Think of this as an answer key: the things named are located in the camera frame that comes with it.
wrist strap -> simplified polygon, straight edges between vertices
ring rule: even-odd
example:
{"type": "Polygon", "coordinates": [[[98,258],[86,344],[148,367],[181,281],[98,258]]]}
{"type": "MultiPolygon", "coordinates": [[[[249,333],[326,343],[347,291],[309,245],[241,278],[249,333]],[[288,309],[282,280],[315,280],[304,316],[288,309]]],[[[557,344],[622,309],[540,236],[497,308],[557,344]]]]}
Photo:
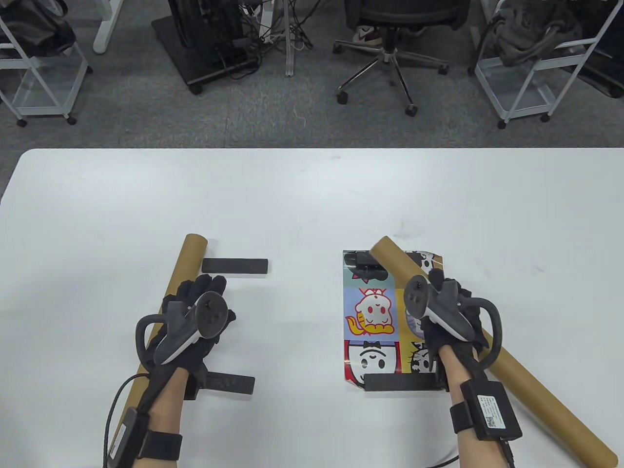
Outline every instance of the wrist strap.
{"type": "Polygon", "coordinates": [[[154,432],[149,429],[137,458],[175,462],[180,458],[181,446],[182,436],[180,434],[154,432]]]}
{"type": "Polygon", "coordinates": [[[451,420],[453,421],[453,431],[455,431],[456,434],[474,426],[472,416],[470,415],[470,408],[465,400],[451,406],[451,420]]]}

black stand base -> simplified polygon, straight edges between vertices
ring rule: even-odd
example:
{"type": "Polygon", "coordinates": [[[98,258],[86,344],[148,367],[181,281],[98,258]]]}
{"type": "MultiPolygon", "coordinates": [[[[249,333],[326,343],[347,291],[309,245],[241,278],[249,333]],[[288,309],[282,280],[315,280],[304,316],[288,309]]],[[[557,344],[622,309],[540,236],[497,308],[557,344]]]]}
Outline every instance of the black stand base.
{"type": "Polygon", "coordinates": [[[203,84],[253,68],[257,64],[255,58],[248,59],[246,54],[242,54],[227,68],[223,68],[222,64],[205,63],[196,51],[182,45],[171,16],[152,21],[152,27],[189,91],[195,95],[202,93],[203,84]]]}

black glove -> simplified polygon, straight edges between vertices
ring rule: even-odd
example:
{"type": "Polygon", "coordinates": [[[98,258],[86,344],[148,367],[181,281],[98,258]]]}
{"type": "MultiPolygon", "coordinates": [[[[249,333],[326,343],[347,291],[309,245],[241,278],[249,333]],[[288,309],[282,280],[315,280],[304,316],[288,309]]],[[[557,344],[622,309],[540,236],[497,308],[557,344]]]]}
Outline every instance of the black glove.
{"type": "MultiPolygon", "coordinates": [[[[442,283],[450,281],[450,278],[444,278],[444,272],[439,268],[434,268],[429,272],[429,282],[437,290],[442,290],[442,283]]],[[[457,284],[459,288],[459,294],[465,297],[471,297],[472,293],[468,290],[462,289],[461,285],[457,284]]],[[[490,345],[483,335],[481,328],[481,320],[479,318],[479,307],[467,307],[462,310],[464,316],[468,319],[468,322],[472,325],[475,331],[475,340],[472,342],[472,346],[477,350],[477,353],[481,353],[484,348],[489,348],[490,345]]],[[[421,328],[425,334],[425,345],[429,350],[429,355],[433,359],[440,351],[440,348],[449,344],[451,346],[463,343],[461,340],[455,338],[444,328],[437,323],[433,323],[429,317],[424,317],[421,320],[421,328]]]]}
{"type": "MultiPolygon", "coordinates": [[[[220,295],[223,295],[225,291],[226,281],[222,276],[215,276],[211,278],[210,275],[200,275],[195,281],[184,281],[178,287],[176,295],[170,294],[162,300],[162,313],[167,313],[167,306],[171,301],[181,301],[186,304],[187,308],[191,307],[199,299],[199,296],[208,292],[214,291],[220,295]]],[[[223,330],[230,324],[230,322],[236,320],[236,314],[228,310],[228,319],[223,327],[223,330]]],[[[202,382],[202,374],[207,370],[203,364],[203,359],[208,356],[208,353],[212,350],[214,345],[219,342],[217,335],[211,339],[200,338],[196,343],[190,345],[187,349],[182,351],[170,364],[176,368],[182,368],[193,374],[198,381],[202,382]]],[[[147,355],[153,355],[156,346],[167,334],[166,326],[163,325],[158,331],[157,335],[150,341],[147,347],[147,355]]]]}

forearm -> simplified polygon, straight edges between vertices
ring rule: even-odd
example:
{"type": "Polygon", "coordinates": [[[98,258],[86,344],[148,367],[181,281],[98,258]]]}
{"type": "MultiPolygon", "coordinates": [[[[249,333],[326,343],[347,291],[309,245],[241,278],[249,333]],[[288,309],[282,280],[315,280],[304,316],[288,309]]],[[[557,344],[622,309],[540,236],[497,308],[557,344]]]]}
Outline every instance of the forearm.
{"type": "MultiPolygon", "coordinates": [[[[446,370],[453,404],[464,400],[460,385],[470,380],[468,370],[459,362],[450,346],[440,349],[440,358],[446,370]]],[[[461,468],[507,468],[507,462],[498,442],[480,441],[474,429],[457,434],[459,464],[461,468]]]]}
{"type": "MultiPolygon", "coordinates": [[[[180,433],[182,404],[184,403],[187,379],[188,372],[186,370],[180,368],[175,370],[173,377],[150,410],[149,429],[169,434],[180,433]]],[[[141,458],[134,462],[132,468],[176,468],[176,466],[177,462],[141,458]]]]}

sneaker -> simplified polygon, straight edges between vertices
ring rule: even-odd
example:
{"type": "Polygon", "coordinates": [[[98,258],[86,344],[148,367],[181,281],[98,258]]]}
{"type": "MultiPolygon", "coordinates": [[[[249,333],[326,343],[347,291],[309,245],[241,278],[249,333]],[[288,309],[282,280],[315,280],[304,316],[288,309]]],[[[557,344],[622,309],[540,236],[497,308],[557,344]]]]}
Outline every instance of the sneaker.
{"type": "Polygon", "coordinates": [[[353,36],[353,42],[367,46],[380,46],[384,40],[379,29],[373,26],[359,26],[353,36]]]}

